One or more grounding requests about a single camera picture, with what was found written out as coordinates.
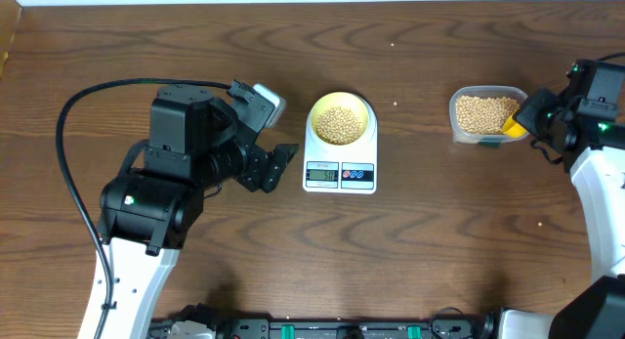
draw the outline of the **yellow bowl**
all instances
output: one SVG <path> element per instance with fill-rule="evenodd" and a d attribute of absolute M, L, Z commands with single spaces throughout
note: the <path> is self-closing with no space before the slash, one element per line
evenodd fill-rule
<path fill-rule="evenodd" d="M 508 117 L 508 119 L 506 119 L 506 122 L 501 127 L 501 132 L 513 139 L 520 138 L 527 133 L 525 128 L 513 119 L 512 114 Z"/>
<path fill-rule="evenodd" d="M 362 137 L 362 134 L 364 134 L 364 132 L 367 130 L 367 125 L 369 124 L 369 111 L 367 110 L 367 107 L 364 105 L 364 102 L 360 97 L 354 94 L 343 92 L 327 94 L 324 97 L 320 98 L 319 101 L 317 101 L 316 104 L 314 104 L 314 106 L 312 107 L 311 126 L 317 136 L 319 137 L 316 128 L 319 117 L 326 110 L 336 106 L 339 106 L 341 108 L 347 108 L 355 114 L 356 118 L 358 118 L 358 121 L 360 122 L 360 135 L 358 136 L 358 138 Z"/>

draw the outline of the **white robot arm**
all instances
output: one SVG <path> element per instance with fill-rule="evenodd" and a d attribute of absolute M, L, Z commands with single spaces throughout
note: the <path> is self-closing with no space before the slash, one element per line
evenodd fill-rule
<path fill-rule="evenodd" d="M 559 95 L 541 89 L 515 119 L 562 154 L 584 209 L 593 285 L 557 315 L 517 310 L 500 317 L 499 339 L 622 339 L 625 335 L 625 127 L 615 123 L 625 66 L 578 60 Z"/>
<path fill-rule="evenodd" d="M 168 86 L 152 102 L 149 140 L 130 148 L 117 177 L 104 188 L 96 229 L 69 174 L 63 126 L 81 98 L 131 84 Z M 207 87 L 227 90 L 231 105 Z M 274 126 L 285 106 L 262 84 L 154 78 L 96 85 L 67 101 L 57 123 L 59 164 L 98 251 L 80 338 L 147 338 L 160 291 L 190 226 L 203 211 L 204 199 L 217 194 L 230 178 L 251 192 L 269 193 L 277 187 L 299 146 L 280 144 L 265 151 L 256 141 L 264 128 Z M 141 152 L 145 166 L 133 168 Z M 213 187 L 217 192 L 205 195 Z"/>
<path fill-rule="evenodd" d="M 592 282 L 625 274 L 625 150 L 586 148 L 570 171 L 584 209 Z M 503 313 L 499 339 L 547 339 L 555 315 Z"/>

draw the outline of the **scale display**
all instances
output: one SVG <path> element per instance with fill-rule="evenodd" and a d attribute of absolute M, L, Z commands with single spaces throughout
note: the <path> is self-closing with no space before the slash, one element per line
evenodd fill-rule
<path fill-rule="evenodd" d="M 334 178 L 336 178 L 336 171 L 312 170 L 309 174 L 310 180 L 334 182 Z"/>

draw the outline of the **wood grain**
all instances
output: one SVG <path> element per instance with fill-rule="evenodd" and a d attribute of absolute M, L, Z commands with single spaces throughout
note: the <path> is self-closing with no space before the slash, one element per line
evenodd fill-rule
<path fill-rule="evenodd" d="M 554 313 L 590 281 L 569 177 L 528 142 L 452 143 L 448 101 L 469 85 L 559 89 L 571 62 L 624 45 L 622 1 L 25 9 L 0 82 L 0 336 L 77 333 L 95 256 L 54 126 L 77 91 L 144 76 L 263 82 L 288 103 L 266 148 L 303 144 L 309 109 L 335 90 L 365 96 L 380 125 L 374 195 L 304 192 L 302 154 L 271 194 L 228 182 L 157 316 L 206 301 L 278 318 Z M 147 137 L 155 91 L 104 91 L 69 116 L 70 167 L 95 219 L 125 150 Z"/>
<path fill-rule="evenodd" d="M 9 50 L 20 20 L 21 6 L 16 0 L 0 0 L 0 79 L 4 64 L 9 58 Z"/>

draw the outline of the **green connector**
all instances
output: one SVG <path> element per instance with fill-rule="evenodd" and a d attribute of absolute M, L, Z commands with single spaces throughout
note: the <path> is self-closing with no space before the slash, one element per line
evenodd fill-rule
<path fill-rule="evenodd" d="M 421 327 L 414 326 L 414 325 L 408 327 L 408 339 L 421 339 L 421 338 L 423 338 L 421 336 Z"/>
<path fill-rule="evenodd" d="M 282 339 L 295 339 L 295 326 L 282 325 Z"/>

